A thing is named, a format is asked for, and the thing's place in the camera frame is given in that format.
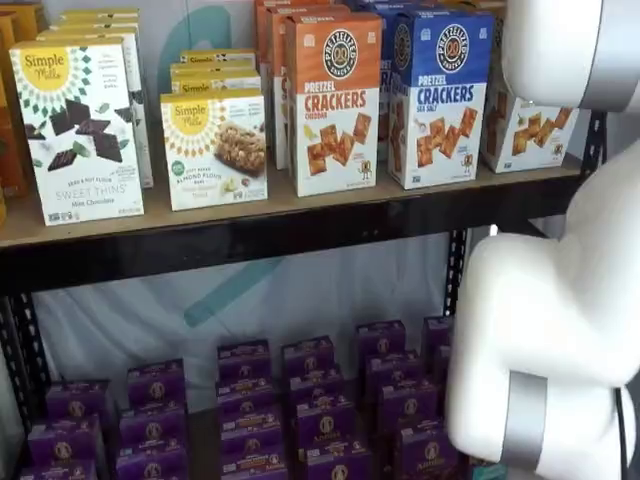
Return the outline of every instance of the orange cracker box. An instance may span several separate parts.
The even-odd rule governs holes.
[[[299,197],[376,184],[382,20],[286,22],[289,170]]]
[[[268,74],[265,89],[267,134],[271,154],[278,170],[287,168],[287,67],[285,57],[285,20],[293,14],[348,15],[346,5],[302,5],[267,10]]]

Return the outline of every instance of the blue cracker box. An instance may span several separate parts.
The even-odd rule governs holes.
[[[354,403],[344,395],[327,395],[296,405],[298,448],[332,442],[356,433]]]
[[[218,347],[218,375],[221,382],[271,376],[271,355],[267,340]]]
[[[120,440],[122,446],[137,445],[147,440],[187,439],[184,405],[176,402],[150,403],[122,412]]]
[[[278,407],[220,417],[220,451],[252,453],[282,443],[282,420]]]
[[[371,451],[359,437],[306,449],[301,458],[301,480],[374,478]]]
[[[271,378],[249,378],[216,385],[218,410],[227,413],[251,413],[274,405],[276,389]]]
[[[182,359],[130,368],[127,373],[127,389],[131,407],[165,401],[185,404],[186,389]]]
[[[289,470],[282,445],[250,454],[222,455],[220,480],[288,480]]]
[[[285,378],[299,377],[335,365],[333,342],[328,335],[282,347]]]
[[[119,480],[139,480],[182,475],[188,472],[187,451],[177,438],[150,440],[123,448],[116,462]]]
[[[489,12],[396,17],[388,169],[405,189],[475,179],[492,32]]]

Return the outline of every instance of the brand logo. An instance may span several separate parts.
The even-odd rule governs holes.
[[[347,30],[335,30],[324,42],[324,68],[337,80],[351,75],[358,63],[358,44]]]
[[[449,25],[440,34],[436,51],[440,68],[455,73],[462,68],[469,56],[469,35],[460,25]]]
[[[411,58],[411,34],[404,23],[396,28],[396,34],[393,37],[393,55],[400,70],[407,68]]]

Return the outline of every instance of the teal graphic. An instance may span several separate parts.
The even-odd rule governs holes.
[[[169,33],[158,63],[158,91],[170,92],[169,65],[180,61],[180,52],[198,43],[211,48],[231,48],[231,17],[221,6],[190,12]]]
[[[268,258],[250,262],[218,285],[201,300],[187,308],[184,321],[195,328],[242,297],[263,279],[273,274],[284,258]]]

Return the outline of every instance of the chocolate piece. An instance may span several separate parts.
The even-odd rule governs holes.
[[[122,154],[118,145],[118,137],[110,133],[96,133],[93,135],[93,144],[96,147],[96,155],[122,163]]]

